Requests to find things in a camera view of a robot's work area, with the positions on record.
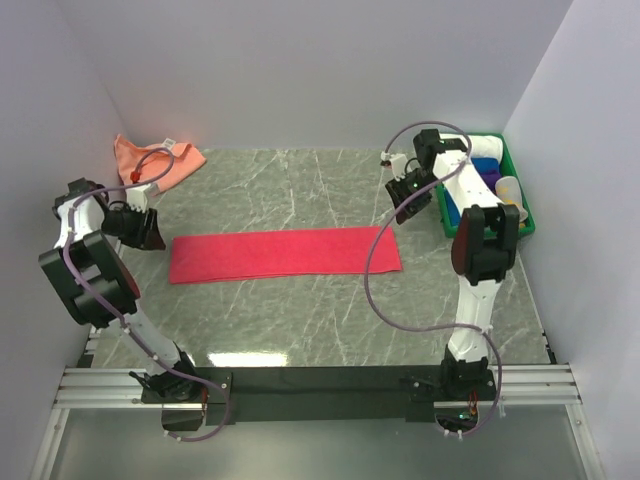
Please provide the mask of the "yellow grey patterned towel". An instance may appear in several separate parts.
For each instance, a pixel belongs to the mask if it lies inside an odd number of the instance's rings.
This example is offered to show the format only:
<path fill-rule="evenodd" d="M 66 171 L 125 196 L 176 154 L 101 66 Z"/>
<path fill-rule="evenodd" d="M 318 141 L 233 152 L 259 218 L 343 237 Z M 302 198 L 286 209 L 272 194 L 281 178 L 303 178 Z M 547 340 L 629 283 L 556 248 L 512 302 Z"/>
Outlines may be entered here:
<path fill-rule="evenodd" d="M 496 196 L 507 205 L 513 205 L 518 208 L 519 222 L 524 223 L 529 213 L 524 207 L 523 194 L 518 179 L 514 176 L 503 176 L 496 181 Z"/>

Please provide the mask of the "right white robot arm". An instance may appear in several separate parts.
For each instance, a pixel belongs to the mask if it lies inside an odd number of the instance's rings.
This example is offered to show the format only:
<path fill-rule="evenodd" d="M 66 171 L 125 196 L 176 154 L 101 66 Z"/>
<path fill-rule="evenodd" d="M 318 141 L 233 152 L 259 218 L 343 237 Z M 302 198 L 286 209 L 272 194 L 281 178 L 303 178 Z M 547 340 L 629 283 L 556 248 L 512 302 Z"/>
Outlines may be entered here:
<path fill-rule="evenodd" d="M 473 162 L 500 161 L 504 145 L 491 135 L 446 134 L 424 128 L 413 139 L 415 157 L 385 149 L 381 164 L 393 178 L 385 188 L 404 223 L 421 211 L 431 196 L 425 187 L 437 183 L 451 196 L 460 215 L 451 262 L 459 281 L 455 328 L 445 348 L 438 385 L 445 395 L 461 399 L 489 387 L 489 347 L 495 298 L 515 263 L 520 213 L 499 199 Z"/>

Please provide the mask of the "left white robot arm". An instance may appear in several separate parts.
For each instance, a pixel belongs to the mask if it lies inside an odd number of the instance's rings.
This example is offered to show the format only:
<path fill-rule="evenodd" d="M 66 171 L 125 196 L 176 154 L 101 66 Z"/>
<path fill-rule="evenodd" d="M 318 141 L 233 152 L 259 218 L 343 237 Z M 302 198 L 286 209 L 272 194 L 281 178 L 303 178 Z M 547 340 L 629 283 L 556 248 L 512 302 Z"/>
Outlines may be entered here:
<path fill-rule="evenodd" d="M 39 265 L 71 317 L 120 339 L 143 362 L 130 375 L 156 402 L 187 402 L 201 377 L 187 354 L 162 335 L 139 304 L 140 290 L 111 244 L 143 251 L 165 250 L 153 208 L 109 201 L 104 186 L 85 178 L 68 184 L 54 202 L 60 235 L 39 256 Z"/>

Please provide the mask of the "pink towel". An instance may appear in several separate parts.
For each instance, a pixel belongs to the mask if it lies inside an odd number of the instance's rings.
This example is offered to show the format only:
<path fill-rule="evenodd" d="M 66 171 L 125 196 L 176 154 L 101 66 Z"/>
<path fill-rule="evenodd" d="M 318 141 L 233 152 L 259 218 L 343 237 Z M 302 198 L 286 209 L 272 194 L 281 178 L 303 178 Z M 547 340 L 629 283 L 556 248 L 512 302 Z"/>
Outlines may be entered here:
<path fill-rule="evenodd" d="M 378 233 L 377 227 L 347 227 L 176 237 L 169 283 L 362 275 Z"/>

